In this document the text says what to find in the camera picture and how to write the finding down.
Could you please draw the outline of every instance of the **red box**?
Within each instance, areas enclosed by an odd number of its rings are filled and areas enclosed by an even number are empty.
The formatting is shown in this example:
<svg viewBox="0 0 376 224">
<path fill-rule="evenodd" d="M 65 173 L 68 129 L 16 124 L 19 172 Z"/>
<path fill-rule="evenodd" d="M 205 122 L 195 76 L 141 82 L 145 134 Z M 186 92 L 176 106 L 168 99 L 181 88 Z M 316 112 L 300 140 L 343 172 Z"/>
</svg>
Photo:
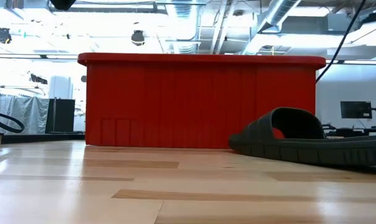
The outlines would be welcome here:
<svg viewBox="0 0 376 224">
<path fill-rule="evenodd" d="M 232 133 L 279 106 L 315 112 L 321 57 L 80 54 L 86 143 L 227 148 Z"/>
</svg>

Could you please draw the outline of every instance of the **air duct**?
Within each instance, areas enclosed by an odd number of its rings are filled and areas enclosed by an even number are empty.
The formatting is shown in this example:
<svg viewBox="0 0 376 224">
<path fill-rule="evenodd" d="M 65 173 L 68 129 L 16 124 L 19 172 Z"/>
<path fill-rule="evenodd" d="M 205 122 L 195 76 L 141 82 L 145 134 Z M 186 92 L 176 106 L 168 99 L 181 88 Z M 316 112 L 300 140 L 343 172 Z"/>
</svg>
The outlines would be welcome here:
<svg viewBox="0 0 376 224">
<path fill-rule="evenodd" d="M 255 38 L 258 32 L 279 33 L 282 23 L 287 18 L 288 12 L 296 7 L 301 0 L 272 0 L 269 9 L 259 15 L 257 27 L 253 30 L 254 37 L 246 45 L 243 54 L 256 54 L 261 49 L 261 43 Z"/>
<path fill-rule="evenodd" d="M 175 38 L 179 41 L 174 43 L 174 48 L 180 54 L 197 54 L 198 44 L 198 9 L 199 6 L 191 4 L 167 5 L 168 16 L 172 19 Z"/>
</svg>

